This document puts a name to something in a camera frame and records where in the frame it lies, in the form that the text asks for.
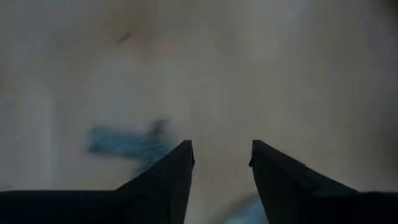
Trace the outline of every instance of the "white surface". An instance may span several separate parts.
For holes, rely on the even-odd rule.
[[[84,154],[86,130],[166,117],[195,146],[187,223],[255,192],[252,139],[398,189],[397,30],[376,2],[2,1],[0,186],[115,188],[134,164]]]

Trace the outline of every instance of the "blurry background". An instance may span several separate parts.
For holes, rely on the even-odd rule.
[[[114,189],[136,164],[87,130],[158,118],[193,140],[187,223],[256,192],[252,139],[398,190],[397,25],[377,0],[1,1],[0,190]]]

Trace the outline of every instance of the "dark object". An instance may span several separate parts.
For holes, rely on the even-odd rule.
[[[150,169],[115,191],[0,193],[0,223],[182,224],[193,169],[184,141]]]
[[[359,193],[260,140],[249,165],[270,224],[397,222],[397,194]]]

